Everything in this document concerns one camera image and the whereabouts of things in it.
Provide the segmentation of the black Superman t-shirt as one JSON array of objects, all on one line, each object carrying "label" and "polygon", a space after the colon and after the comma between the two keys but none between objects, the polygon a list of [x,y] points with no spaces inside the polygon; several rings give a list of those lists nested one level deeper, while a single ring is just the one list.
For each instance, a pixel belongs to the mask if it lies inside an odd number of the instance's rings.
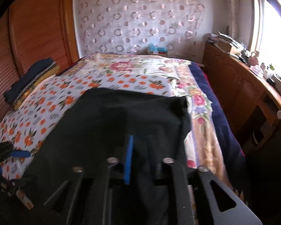
[{"label": "black Superman t-shirt", "polygon": [[[95,88],[87,90],[46,137],[25,171],[34,204],[24,224],[176,224],[171,169],[150,177],[148,136],[161,160],[184,163],[191,128],[185,97]],[[130,184],[123,169],[134,136]]]}]

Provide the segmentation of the orange-print white bedsheet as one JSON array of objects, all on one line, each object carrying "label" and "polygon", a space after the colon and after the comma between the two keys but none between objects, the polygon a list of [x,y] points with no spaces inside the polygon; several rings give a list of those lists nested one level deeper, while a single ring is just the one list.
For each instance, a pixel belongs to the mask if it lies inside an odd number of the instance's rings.
[{"label": "orange-print white bedsheet", "polygon": [[8,112],[0,123],[0,146],[11,142],[22,157],[5,157],[0,161],[0,182],[19,179],[42,142],[78,98],[91,88],[124,89],[132,92],[173,96],[166,78],[161,76],[51,76],[24,100],[18,110]]}]

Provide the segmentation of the floral bed quilt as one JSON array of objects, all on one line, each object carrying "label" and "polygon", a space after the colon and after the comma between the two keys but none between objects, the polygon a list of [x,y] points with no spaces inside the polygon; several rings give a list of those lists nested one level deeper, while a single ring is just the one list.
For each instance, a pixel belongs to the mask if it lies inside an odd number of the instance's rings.
[{"label": "floral bed quilt", "polygon": [[212,121],[212,102],[190,72],[191,62],[157,55],[96,53],[81,58],[67,74],[86,86],[126,89],[165,97],[185,97],[191,131],[184,140],[186,164],[206,166],[231,187]]}]

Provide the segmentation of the navy blue blanket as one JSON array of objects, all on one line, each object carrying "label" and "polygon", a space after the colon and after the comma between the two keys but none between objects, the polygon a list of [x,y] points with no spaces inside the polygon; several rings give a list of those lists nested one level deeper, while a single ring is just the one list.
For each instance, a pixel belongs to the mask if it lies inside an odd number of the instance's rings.
[{"label": "navy blue blanket", "polygon": [[245,164],[244,153],[232,133],[224,111],[214,94],[205,73],[200,69],[196,62],[192,62],[189,66],[198,86],[207,95],[207,98],[212,102],[212,121],[214,123],[216,135],[221,147],[224,164],[226,170],[235,173],[240,170]]}]

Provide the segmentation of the navy folded garment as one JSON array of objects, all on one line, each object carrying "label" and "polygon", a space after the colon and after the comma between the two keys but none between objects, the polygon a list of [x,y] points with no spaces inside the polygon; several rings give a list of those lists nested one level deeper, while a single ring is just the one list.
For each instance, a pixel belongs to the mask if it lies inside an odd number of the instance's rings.
[{"label": "navy folded garment", "polygon": [[50,69],[53,69],[56,65],[56,62],[53,61],[52,58],[42,59],[35,62],[23,77],[16,81],[10,89],[3,94],[5,102],[7,104],[13,104],[27,87],[31,86],[37,79]]}]

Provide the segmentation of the blue tissue box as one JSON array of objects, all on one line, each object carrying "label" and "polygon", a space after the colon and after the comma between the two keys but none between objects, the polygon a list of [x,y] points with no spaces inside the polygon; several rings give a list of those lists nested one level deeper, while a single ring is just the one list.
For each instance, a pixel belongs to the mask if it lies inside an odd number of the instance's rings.
[{"label": "blue tissue box", "polygon": [[167,48],[166,47],[159,47],[158,45],[155,45],[153,43],[150,43],[148,45],[148,54],[150,55],[159,55],[159,56],[164,56],[167,57]]}]

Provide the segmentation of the wooden side cabinet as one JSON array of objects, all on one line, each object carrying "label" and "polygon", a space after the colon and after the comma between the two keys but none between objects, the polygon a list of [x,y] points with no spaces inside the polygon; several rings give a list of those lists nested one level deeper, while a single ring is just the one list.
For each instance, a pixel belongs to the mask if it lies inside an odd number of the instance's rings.
[{"label": "wooden side cabinet", "polygon": [[209,43],[203,65],[237,141],[245,152],[260,149],[281,124],[281,95],[246,64]]}]

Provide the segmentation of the brown wooden wardrobe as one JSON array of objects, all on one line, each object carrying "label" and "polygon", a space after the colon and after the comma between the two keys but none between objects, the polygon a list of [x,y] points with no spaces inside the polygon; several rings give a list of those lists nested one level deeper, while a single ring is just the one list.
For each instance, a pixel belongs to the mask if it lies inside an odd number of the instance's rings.
[{"label": "brown wooden wardrobe", "polygon": [[0,121],[9,110],[3,94],[41,59],[63,72],[78,60],[73,0],[14,0],[0,18]]}]

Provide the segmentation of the stack of books and papers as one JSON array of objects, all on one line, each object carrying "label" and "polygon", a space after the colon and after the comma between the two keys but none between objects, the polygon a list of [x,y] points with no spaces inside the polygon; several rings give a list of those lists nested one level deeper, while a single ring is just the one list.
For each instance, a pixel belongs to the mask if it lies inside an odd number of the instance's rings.
[{"label": "stack of books and papers", "polygon": [[217,47],[224,53],[239,55],[245,47],[230,36],[217,31],[217,34],[209,34],[207,43]]}]

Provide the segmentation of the pink figurine on cabinet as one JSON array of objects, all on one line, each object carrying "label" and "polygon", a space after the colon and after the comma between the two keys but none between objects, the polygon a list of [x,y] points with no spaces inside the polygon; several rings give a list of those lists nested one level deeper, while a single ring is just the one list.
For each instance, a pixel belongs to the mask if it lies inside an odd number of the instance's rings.
[{"label": "pink figurine on cabinet", "polygon": [[253,51],[251,53],[251,56],[249,57],[249,61],[248,61],[249,65],[250,66],[257,66],[257,65],[259,65],[258,57],[259,57],[259,51]]}]

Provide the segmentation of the pink circle-pattern curtain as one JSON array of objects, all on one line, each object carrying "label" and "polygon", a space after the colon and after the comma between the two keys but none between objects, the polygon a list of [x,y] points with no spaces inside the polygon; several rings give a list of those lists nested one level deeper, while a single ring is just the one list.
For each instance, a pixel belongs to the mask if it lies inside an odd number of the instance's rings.
[{"label": "pink circle-pattern curtain", "polygon": [[198,55],[203,0],[73,0],[82,55],[143,54],[153,43],[169,57]]}]

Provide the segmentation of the window with wooden frame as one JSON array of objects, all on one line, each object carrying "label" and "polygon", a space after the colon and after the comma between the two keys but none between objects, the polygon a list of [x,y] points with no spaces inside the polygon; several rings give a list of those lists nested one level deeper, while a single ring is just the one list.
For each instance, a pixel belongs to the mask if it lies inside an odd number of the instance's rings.
[{"label": "window with wooden frame", "polygon": [[254,29],[251,51],[259,52],[259,62],[281,77],[281,16],[267,0],[252,0]]}]

